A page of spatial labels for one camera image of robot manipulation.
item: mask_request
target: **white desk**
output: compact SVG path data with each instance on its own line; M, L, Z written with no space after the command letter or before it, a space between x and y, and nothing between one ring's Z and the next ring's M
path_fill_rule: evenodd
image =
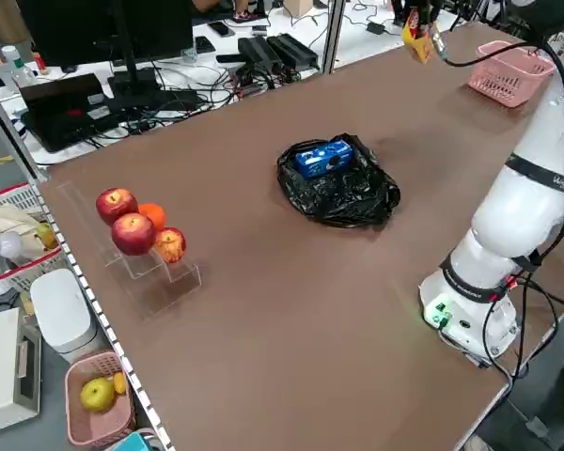
M365 23L367 22L367 18L376 23L385 23L386 25L391 24L394 15L393 12L387 8L384 0L376 0L368 3L368 5L375 5L377 7L377 11L375 11L374 6L368 7L365 10L354 10L354 1L355 0L348 3L345 7L345 16L348 16L353 23L351 23L348 19L343 21L337 49L337 67L342 67L403 45L400 36L393 36L388 33L378 36L366 31ZM319 14L323 14L325 12L325 9L313 8L309 11L307 16L318 16ZM294 25L291 25L290 15L288 12L286 12L283 8L277 8L271 10L269 20L271 25L268 27L268 36L289 33L296 39L300 40L304 45L309 45L318 36L320 36L318 40L313 43L311 48L320 57L322 57L325 43L325 33L323 35L321 35L321 33L327 27L327 15L321 15L320 17L316 17L314 19L305 18L305 16L301 19L293 19L292 21L294 22ZM455 15L446 11L441 11L437 23L441 31L445 31L448 30L454 20ZM163 75L164 82L168 86L191 87L197 90L205 90L204 85L212 84L220 73L222 73L227 67L233 66L220 65L215 61L215 55L238 53L238 38L250 37L251 27L253 25L268 24L268 22L266 20L261 20L252 23L236 24L232 21L227 21L227 24L236 33L234 37L220 38L219 35L212 31L206 24L194 27L194 35L207 37L215 47L215 53L199 55L198 61L193 66L187 65L181 60L181 58L169 59L166 60L166 63L157 62L157 66L163 68L163 70L160 70L160 73ZM35 69L35 63L30 64L30 66ZM149 66L150 63L138 65L140 68ZM115 70L125 70L125 67L115 68ZM112 95L111 89L107 84L108 77L112 75L111 66L108 62L81 65L78 68L78 71L69 76L74 77L87 73L96 74L102 84L104 93L107 96ZM302 76L305 79L314 73L316 73L315 70L309 70L303 72ZM40 80L57 80L63 76L64 74L59 68L51 68L50 74L46 77L40 76ZM381 73L380 76L382 83L384 81L384 75ZM225 96L225 94L215 93L213 98L215 100L219 100L221 96ZM21 96L16 96L13 99L3 101L2 106L8 114L14 116L18 116L26 108ZM161 113L158 117L166 118L167 112ZM112 130L107 134L109 136L124 137L127 133L123 129L117 129ZM108 146L116 142L112 139L95 139L103 146ZM65 148L57 153L49 153L31 133L26 136L24 141L37 164L62 163L66 160L70 160L96 150L90 144L80 143L69 148Z

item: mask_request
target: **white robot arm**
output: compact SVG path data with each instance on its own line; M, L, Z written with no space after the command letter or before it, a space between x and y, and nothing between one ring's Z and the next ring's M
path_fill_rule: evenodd
M564 0L511 3L539 34L564 30ZM513 275L533 270L523 256L563 223L564 86L556 74L471 228L422 282L424 319L479 361L503 353L520 330L507 294Z

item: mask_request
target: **black plastic bag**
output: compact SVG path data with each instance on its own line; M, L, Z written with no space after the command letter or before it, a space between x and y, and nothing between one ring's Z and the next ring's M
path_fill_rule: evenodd
M353 150L351 163L314 179L295 168L295 155L343 140ZM334 227L384 226L400 202L397 183L378 165L357 136L346 133L330 141L295 144L277 161L280 187L292 206L314 221Z

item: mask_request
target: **computer monitor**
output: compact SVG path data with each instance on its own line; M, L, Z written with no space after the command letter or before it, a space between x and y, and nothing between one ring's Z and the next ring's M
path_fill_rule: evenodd
M119 108L196 108L186 90L161 90L153 68L136 58L181 55L193 46L192 0L17 0L36 47L49 66L73 66L123 58L127 72L109 79Z
M117 4L133 57L159 59L193 46L192 0L17 0L49 66L124 59Z

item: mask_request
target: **brown tabletop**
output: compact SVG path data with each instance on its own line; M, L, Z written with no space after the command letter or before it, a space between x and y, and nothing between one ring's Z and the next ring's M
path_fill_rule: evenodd
M447 40L466 60L506 38L475 24ZM448 450L489 406L504 380L444 345L417 295L534 107L481 97L470 73L398 49L52 169L40 190L178 450ZM341 132L401 188L383 231L311 223L276 184L289 145ZM105 270L66 182L90 205L112 186L163 205L203 287L147 316ZM538 280L564 296L564 244ZM539 298L529 319L532 347L551 324Z

